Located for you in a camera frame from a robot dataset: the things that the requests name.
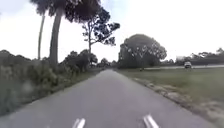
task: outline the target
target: tree canopy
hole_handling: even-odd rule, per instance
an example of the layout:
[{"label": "tree canopy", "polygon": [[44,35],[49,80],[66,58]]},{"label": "tree canopy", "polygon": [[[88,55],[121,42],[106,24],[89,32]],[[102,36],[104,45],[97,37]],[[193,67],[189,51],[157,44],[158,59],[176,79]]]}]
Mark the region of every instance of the tree canopy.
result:
[{"label": "tree canopy", "polygon": [[208,64],[223,64],[224,51],[219,48],[216,53],[200,52],[198,54],[192,53],[190,56],[177,58],[175,64],[183,65],[184,62],[190,61],[193,65],[208,65]]},{"label": "tree canopy", "polygon": [[79,54],[77,52],[72,51],[62,62],[67,67],[69,67],[73,72],[79,71],[86,71],[87,66],[89,64],[90,58],[91,62],[97,63],[97,57],[94,54],[89,54],[87,49],[84,49]]},{"label": "tree canopy", "polygon": [[120,28],[119,23],[108,23],[110,14],[103,7],[100,11],[87,23],[84,23],[83,36],[84,41],[89,43],[89,51],[91,52],[91,45],[100,42],[105,45],[115,45],[115,37],[111,37],[113,32]]},{"label": "tree canopy", "polygon": [[119,66],[121,68],[155,66],[166,55],[165,48],[155,39],[136,34],[125,39],[120,45]]},{"label": "tree canopy", "polygon": [[64,10],[64,15],[69,21],[85,22],[98,12],[99,0],[30,0],[37,5],[37,13],[49,12],[50,16],[56,14],[58,8]]}]

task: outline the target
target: tree trunk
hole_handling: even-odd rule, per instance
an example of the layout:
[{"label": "tree trunk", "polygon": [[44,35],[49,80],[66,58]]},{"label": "tree trunk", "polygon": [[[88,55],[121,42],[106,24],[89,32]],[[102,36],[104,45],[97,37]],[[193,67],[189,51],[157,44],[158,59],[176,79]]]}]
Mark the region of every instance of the tree trunk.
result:
[{"label": "tree trunk", "polygon": [[88,40],[89,40],[89,55],[88,55],[88,61],[90,66],[92,66],[92,62],[90,60],[90,54],[91,54],[91,31],[90,31],[90,23],[88,22]]},{"label": "tree trunk", "polygon": [[43,32],[43,27],[44,27],[44,21],[45,21],[45,14],[43,14],[42,16],[42,21],[41,21],[41,25],[40,25],[40,32],[39,32],[39,39],[38,39],[38,60],[41,59],[40,56],[40,50],[41,50],[41,38],[42,38],[42,32]]},{"label": "tree trunk", "polygon": [[58,64],[58,33],[59,33],[62,14],[63,14],[63,9],[58,8],[56,10],[56,16],[54,19],[54,24],[53,24],[52,33],[51,33],[52,35],[51,35],[49,61],[53,69],[55,69]]}]

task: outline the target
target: cloud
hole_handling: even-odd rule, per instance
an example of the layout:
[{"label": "cloud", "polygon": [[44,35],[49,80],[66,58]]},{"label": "cloud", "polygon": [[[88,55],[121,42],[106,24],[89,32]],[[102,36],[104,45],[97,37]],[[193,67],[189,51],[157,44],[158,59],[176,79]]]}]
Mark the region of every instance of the cloud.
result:
[{"label": "cloud", "polygon": [[21,11],[28,0],[0,0],[0,12],[11,15]]},{"label": "cloud", "polygon": [[[125,38],[144,33],[155,38],[168,51],[168,58],[190,55],[192,52],[215,51],[224,47],[224,18],[222,1],[189,0],[104,0],[111,13],[111,22],[121,28],[114,34],[117,46],[93,45],[92,51],[100,59],[117,60],[120,44]],[[0,19],[0,50],[36,58],[41,16],[29,2],[17,13],[3,13]],[[42,57],[49,55],[54,17],[46,17],[42,39]],[[59,32],[59,61],[72,50],[88,48],[83,41],[80,24],[64,18]]]}]

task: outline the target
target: asphalt road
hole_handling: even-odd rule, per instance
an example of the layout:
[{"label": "asphalt road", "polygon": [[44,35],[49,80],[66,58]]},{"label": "asphalt road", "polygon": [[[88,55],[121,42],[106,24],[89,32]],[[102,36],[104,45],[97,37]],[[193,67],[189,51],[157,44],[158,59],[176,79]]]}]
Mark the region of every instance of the asphalt road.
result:
[{"label": "asphalt road", "polygon": [[213,128],[170,100],[114,71],[106,70],[78,85],[0,118],[0,128],[144,128],[151,114],[161,128]]}]

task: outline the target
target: grassy roadside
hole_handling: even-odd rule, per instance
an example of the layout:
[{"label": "grassy roadside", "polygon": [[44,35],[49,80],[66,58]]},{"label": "grassy roadside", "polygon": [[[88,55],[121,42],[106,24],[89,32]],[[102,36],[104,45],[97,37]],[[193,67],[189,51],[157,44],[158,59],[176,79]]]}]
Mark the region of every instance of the grassy roadside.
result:
[{"label": "grassy roadside", "polygon": [[96,75],[97,73],[99,73],[98,70],[82,73],[78,76],[73,76],[69,81],[63,81],[61,82],[61,84],[50,88],[49,86],[44,86],[46,88],[37,88],[29,81],[25,83],[19,83],[17,81],[1,80],[0,116],[12,113],[35,100],[41,99],[65,88],[71,87]]},{"label": "grassy roadside", "polygon": [[224,68],[119,72],[224,127]]}]

